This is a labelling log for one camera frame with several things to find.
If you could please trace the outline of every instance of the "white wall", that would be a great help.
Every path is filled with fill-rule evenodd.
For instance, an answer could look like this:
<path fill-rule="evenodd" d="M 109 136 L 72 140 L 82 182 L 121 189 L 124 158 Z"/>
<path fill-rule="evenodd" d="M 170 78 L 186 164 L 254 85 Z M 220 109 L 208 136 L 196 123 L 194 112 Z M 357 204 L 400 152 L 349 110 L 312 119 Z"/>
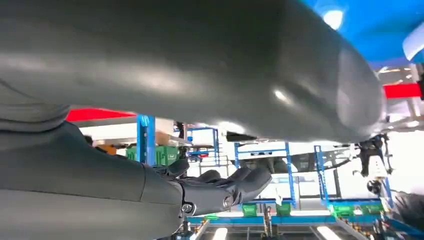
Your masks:
<path fill-rule="evenodd" d="M 394 172 L 390 187 L 406 193 L 424 194 L 424 131 L 391 132 L 389 150 Z"/>

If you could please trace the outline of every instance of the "gray robot arm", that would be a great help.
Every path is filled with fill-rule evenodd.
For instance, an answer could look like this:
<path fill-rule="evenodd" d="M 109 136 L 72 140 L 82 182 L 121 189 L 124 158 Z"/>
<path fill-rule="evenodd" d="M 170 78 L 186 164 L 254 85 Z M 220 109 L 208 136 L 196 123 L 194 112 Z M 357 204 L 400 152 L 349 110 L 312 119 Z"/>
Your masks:
<path fill-rule="evenodd" d="M 271 180 L 266 170 L 244 168 L 229 179 L 163 176 L 90 147 L 69 123 L 41 133 L 2 131 L 0 145 L 5 239 L 152 240 L 174 233 L 184 216 L 255 198 Z"/>
<path fill-rule="evenodd" d="M 0 79 L 38 103 L 341 143 L 369 139 L 385 104 L 299 0 L 6 0 L 0 30 Z"/>

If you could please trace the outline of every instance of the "workstation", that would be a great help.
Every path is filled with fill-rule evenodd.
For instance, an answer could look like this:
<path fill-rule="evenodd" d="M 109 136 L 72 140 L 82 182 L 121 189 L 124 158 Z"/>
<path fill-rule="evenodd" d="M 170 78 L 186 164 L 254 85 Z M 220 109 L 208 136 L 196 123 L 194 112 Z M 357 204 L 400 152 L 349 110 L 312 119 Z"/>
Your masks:
<path fill-rule="evenodd" d="M 0 240 L 424 238 L 424 2 L 1 5 Z"/>

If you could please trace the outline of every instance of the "robotic hand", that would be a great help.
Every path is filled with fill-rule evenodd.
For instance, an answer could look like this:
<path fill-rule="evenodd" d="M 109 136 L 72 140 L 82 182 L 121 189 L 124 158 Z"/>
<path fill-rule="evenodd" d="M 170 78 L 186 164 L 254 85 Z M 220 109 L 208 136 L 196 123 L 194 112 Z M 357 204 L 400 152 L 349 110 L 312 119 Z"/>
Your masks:
<path fill-rule="evenodd" d="M 239 168 L 229 178 L 208 171 L 198 178 L 175 179 L 183 189 L 182 213 L 198 216 L 228 210 L 231 206 L 253 200 L 271 181 L 264 168 Z"/>
<path fill-rule="evenodd" d="M 178 178 L 182 176 L 189 169 L 190 165 L 187 160 L 178 159 L 169 166 L 155 165 L 153 169 L 162 176 L 170 176 L 172 178 Z"/>

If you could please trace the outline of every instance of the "green plastic crate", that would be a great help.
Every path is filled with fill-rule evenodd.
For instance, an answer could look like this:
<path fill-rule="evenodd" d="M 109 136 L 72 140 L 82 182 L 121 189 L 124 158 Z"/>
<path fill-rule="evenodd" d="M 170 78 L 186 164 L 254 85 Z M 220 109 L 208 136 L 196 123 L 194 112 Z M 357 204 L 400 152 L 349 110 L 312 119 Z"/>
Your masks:
<path fill-rule="evenodd" d="M 258 206 L 256 203 L 245 203 L 241 205 L 244 217 L 256 217 Z"/>
<path fill-rule="evenodd" d="M 127 148 L 126 149 L 126 153 L 125 153 L 126 158 L 135 161 L 136 160 L 136 155 L 137 155 L 137 148 L 132 147 L 132 148 Z"/>
<path fill-rule="evenodd" d="M 354 206 L 335 206 L 330 205 L 328 208 L 331 214 L 335 217 L 347 217 L 355 215 L 355 207 Z"/>
<path fill-rule="evenodd" d="M 168 166 L 177 160 L 178 149 L 173 146 L 157 146 L 155 148 L 156 158 L 155 162 L 157 165 Z M 125 156 L 128 159 L 136 160 L 137 159 L 137 148 L 127 148 Z"/>
<path fill-rule="evenodd" d="M 378 215 L 382 211 L 384 211 L 384 207 L 382 204 L 377 205 L 361 205 L 360 206 L 363 215 Z"/>
<path fill-rule="evenodd" d="M 156 164 L 171 165 L 177 160 L 178 149 L 174 146 L 157 146 L 156 147 Z"/>
<path fill-rule="evenodd" d="M 292 205 L 288 202 L 283 202 L 281 205 L 276 204 L 276 213 L 277 216 L 290 216 L 292 211 Z"/>

